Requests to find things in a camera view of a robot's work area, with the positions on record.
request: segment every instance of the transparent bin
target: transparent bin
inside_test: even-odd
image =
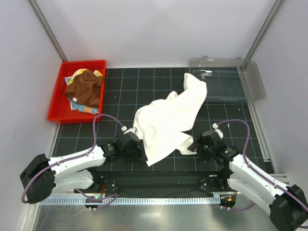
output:
[[[257,64],[244,59],[189,60],[189,73],[207,84],[207,102],[253,103],[265,97]]]

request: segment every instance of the red plastic tray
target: red plastic tray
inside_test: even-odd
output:
[[[82,62],[65,62],[61,64],[56,86],[54,88],[51,105],[48,113],[48,120],[58,124],[73,124],[73,123],[91,123],[95,115],[71,110],[70,101],[65,96],[66,83],[64,77],[72,76],[75,71],[81,68],[89,70],[99,70],[104,76],[102,82],[102,90],[100,97],[99,113],[103,112],[103,96],[105,89],[106,78],[106,61],[82,61]]]

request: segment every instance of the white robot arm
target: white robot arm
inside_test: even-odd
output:
[[[234,146],[225,145],[222,132],[216,128],[200,134],[188,148],[197,151],[205,160],[214,158],[224,168],[217,172],[223,187],[241,192],[260,206],[280,231],[294,231],[308,219],[307,212],[284,193],[280,188],[290,192],[307,205],[303,191],[296,185],[288,187],[271,177],[265,171],[244,157]],[[132,132],[116,137],[112,142],[96,145],[91,153],[78,159],[59,163],[63,159],[76,157],[88,150],[67,156],[47,159],[44,154],[36,156],[20,175],[24,188],[34,175],[46,166],[53,166],[37,178],[29,190],[27,198],[30,204],[46,199],[51,193],[73,191],[74,189],[97,189],[101,178],[92,167],[117,161],[119,158],[133,161],[146,160],[143,142]],[[275,182],[268,184],[262,176]]]

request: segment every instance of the metal frame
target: metal frame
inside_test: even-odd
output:
[[[270,25],[273,23],[275,17],[277,16],[278,12],[280,11],[282,5],[284,4],[285,0],[276,0],[275,3],[273,4],[268,16],[266,17],[255,41],[251,45],[245,59],[246,60],[251,60],[252,56],[256,52],[260,42],[264,38],[266,32],[269,30]]]
[[[50,28],[50,26],[49,26],[49,24],[48,24],[48,22],[47,22],[47,20],[44,16],[43,12],[41,11],[37,1],[36,0],[27,0],[27,1],[29,3],[30,7],[32,8],[34,14],[36,15],[37,19],[39,20],[41,26],[43,27],[45,33],[47,34],[48,38],[50,39],[52,45],[54,46],[55,50],[57,51],[59,57],[62,59],[63,62],[67,62],[68,60],[66,58],[66,55],[63,52],[57,38],[55,37],[55,35],[52,31],[52,29]],[[247,53],[247,56],[245,58],[246,60],[252,59],[252,56],[254,55],[256,49],[258,48],[259,44],[261,43],[262,39],[264,38],[266,32],[268,31],[270,25],[274,21],[276,15],[278,14],[278,12],[281,9],[284,2],[285,2],[285,0],[276,0],[275,1],[272,9],[270,10],[265,22],[263,23],[263,25],[261,27],[256,39],[254,40],[252,46],[250,47],[250,49]],[[269,153],[268,152],[269,151],[268,146],[266,145],[266,142],[265,142],[265,138],[263,137],[263,135],[260,135],[260,132],[261,132],[262,129],[260,127],[260,122],[257,118],[257,112],[256,112],[254,105],[250,105],[249,109],[250,109],[250,112],[252,114],[254,125],[256,126],[258,139],[261,139],[262,144],[265,146],[264,149],[263,149],[264,153],[265,154]],[[50,149],[48,156],[52,155],[52,152],[53,152],[53,149],[54,149],[54,146],[55,146],[55,142],[56,142],[56,137],[57,137],[57,134],[59,132],[59,128],[60,128],[60,126],[58,126],[58,128],[55,132],[55,136],[54,136],[54,139],[52,141],[52,146],[51,146],[51,149]],[[280,180],[281,182],[285,182],[285,183],[288,182],[285,174],[271,174],[271,175],[273,177],[277,178],[278,180]],[[35,220],[36,220],[36,217],[37,217],[38,208],[39,208],[39,205],[30,205],[29,206],[29,210],[26,214],[22,230],[26,231],[26,230],[32,230],[33,229],[34,224],[35,224]]]
[[[55,37],[55,35],[53,34],[53,31],[51,30],[42,10],[40,9],[38,3],[36,0],[27,0],[30,7],[32,8],[34,14],[36,15],[36,17],[38,18],[40,24],[42,25],[43,29],[45,30],[48,38],[50,39],[50,42],[53,44],[53,47],[55,48],[55,50],[57,51],[58,55],[60,56],[60,58],[62,59],[62,62],[67,62],[67,58],[60,46],[60,44],[58,43],[57,38]]]

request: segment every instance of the white panel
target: white panel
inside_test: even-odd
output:
[[[245,57],[274,0],[38,0],[68,60],[187,66]]]
[[[308,1],[286,1],[257,49],[266,91],[257,102],[273,161],[308,198]]]
[[[26,0],[0,3],[0,230],[17,231],[28,206],[19,174],[48,152],[47,112],[61,61]]]

